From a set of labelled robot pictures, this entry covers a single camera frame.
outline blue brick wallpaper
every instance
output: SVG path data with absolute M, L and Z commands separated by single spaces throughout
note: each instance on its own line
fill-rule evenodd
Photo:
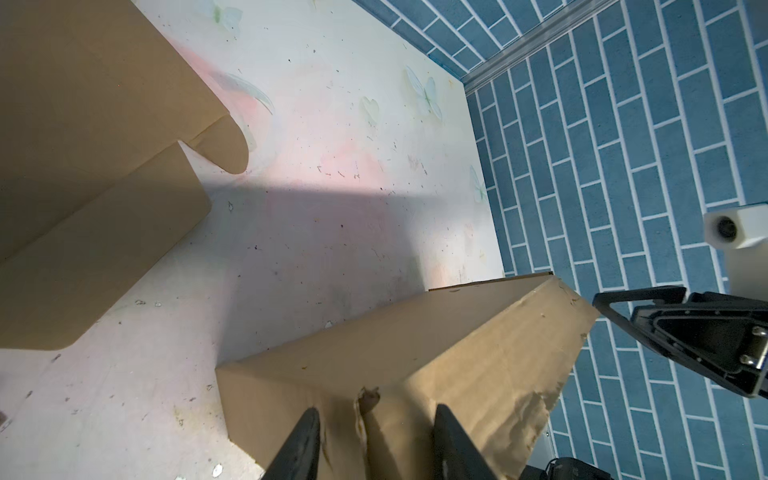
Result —
M 534 23 L 544 4 L 504 13 Z M 493 10 L 475 9 L 477 25 L 501 18 Z M 766 77 L 766 0 L 621 0 L 472 92 L 506 274 L 553 270 L 587 299 L 656 285 L 727 292 L 701 216 L 768 200 Z M 605 319 L 550 422 L 558 455 L 616 479 L 768 478 L 768 400 L 742 399 Z
M 459 79 L 572 1 L 354 0 Z

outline brown cardboard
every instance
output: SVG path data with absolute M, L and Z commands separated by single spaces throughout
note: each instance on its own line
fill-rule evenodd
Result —
M 548 274 L 423 293 L 217 368 L 227 430 L 266 467 L 315 406 L 319 478 L 367 466 L 370 478 L 426 480 L 445 403 L 499 478 L 517 478 L 597 317 Z M 380 400 L 360 415 L 363 388 Z
M 0 31 L 0 348 L 59 349 L 208 211 L 177 141 L 231 173 L 248 152 L 129 0 L 12 4 Z

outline gray metal strip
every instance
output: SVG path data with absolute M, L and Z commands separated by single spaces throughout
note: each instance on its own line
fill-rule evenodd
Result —
M 555 12 L 541 24 L 513 41 L 507 48 L 462 77 L 464 92 L 469 95 L 489 83 L 503 71 L 515 66 L 550 41 L 583 22 L 595 12 L 617 0 L 577 0 Z

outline silver bolt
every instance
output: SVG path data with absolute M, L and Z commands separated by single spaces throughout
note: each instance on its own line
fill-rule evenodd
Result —
M 739 361 L 742 362 L 744 365 L 749 365 L 749 366 L 753 366 L 757 363 L 757 361 L 749 355 L 740 356 Z

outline torn cardboard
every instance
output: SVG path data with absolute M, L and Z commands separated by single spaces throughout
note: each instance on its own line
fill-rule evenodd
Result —
M 12 2 L 0 31 L 0 348 L 72 344 L 237 174 L 227 109 L 129 0 Z
M 227 430 L 269 465 L 315 406 L 318 478 L 426 480 L 445 403 L 497 476 L 517 478 L 597 317 L 549 274 L 423 293 L 217 368 Z

